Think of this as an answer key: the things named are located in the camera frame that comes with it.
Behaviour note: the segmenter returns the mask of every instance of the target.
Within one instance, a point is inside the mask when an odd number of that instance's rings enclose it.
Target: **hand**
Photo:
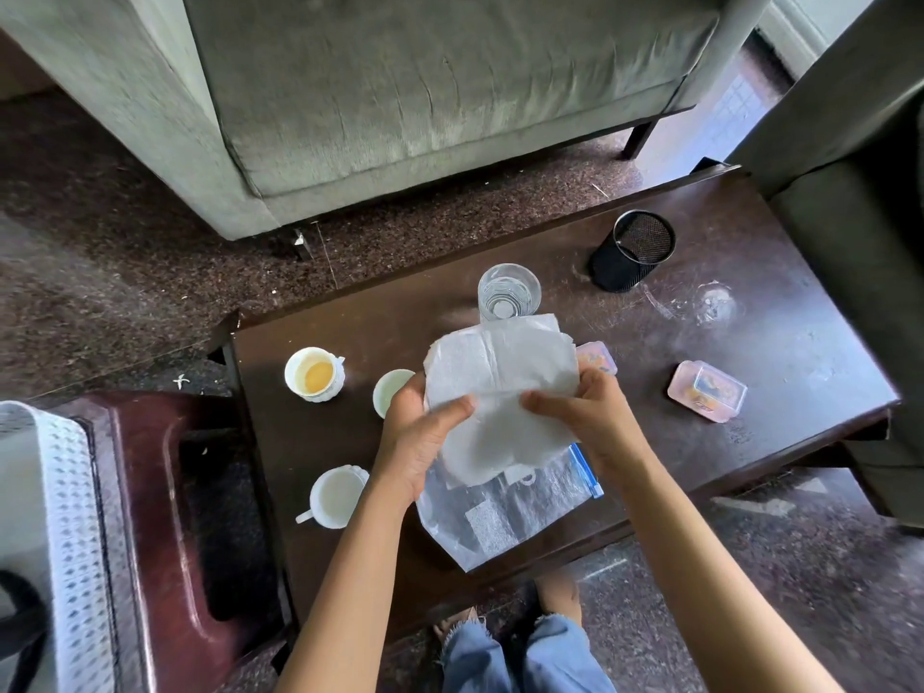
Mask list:
[[[572,397],[525,392],[520,405],[527,411],[562,421],[584,445],[599,470],[618,478],[640,462],[657,461],[635,419],[629,402],[611,374],[581,367],[580,384]]]
[[[446,434],[475,411],[475,400],[468,395],[424,413],[425,388],[418,372],[392,397],[370,479],[391,487],[405,508],[420,497],[427,469]]]

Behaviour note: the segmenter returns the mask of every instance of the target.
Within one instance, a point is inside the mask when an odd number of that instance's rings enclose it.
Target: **sofa armrest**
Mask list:
[[[216,231],[279,225],[225,150],[182,0],[0,0],[0,26]]]
[[[924,90],[924,0],[873,0],[728,158],[771,197],[875,138]]]
[[[712,38],[668,104],[666,111],[689,109],[702,99],[744,45],[747,35],[754,30],[768,4],[770,0],[724,1],[719,14],[719,24],[712,33]]]

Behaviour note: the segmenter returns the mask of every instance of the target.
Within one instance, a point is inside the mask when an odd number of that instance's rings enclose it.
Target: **jeans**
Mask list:
[[[480,622],[453,629],[443,647],[443,693],[514,693],[501,645]],[[587,634],[565,616],[545,616],[526,642],[524,693],[616,693],[590,653]]]

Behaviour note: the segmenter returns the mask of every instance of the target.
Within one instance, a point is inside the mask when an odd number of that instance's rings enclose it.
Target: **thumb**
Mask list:
[[[460,396],[437,408],[424,417],[424,425],[428,432],[438,434],[445,438],[463,420],[468,419],[475,412],[475,397],[468,394]]]
[[[520,406],[537,416],[561,420],[565,425],[575,419],[575,404],[579,399],[570,396],[550,396],[545,392],[531,391],[520,395]]]

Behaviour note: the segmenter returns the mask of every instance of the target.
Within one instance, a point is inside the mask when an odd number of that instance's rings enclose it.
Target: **plastic bag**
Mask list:
[[[513,483],[502,473],[479,486],[450,489],[449,478],[442,462],[431,466],[417,511],[427,532],[467,572],[603,495],[576,445]]]

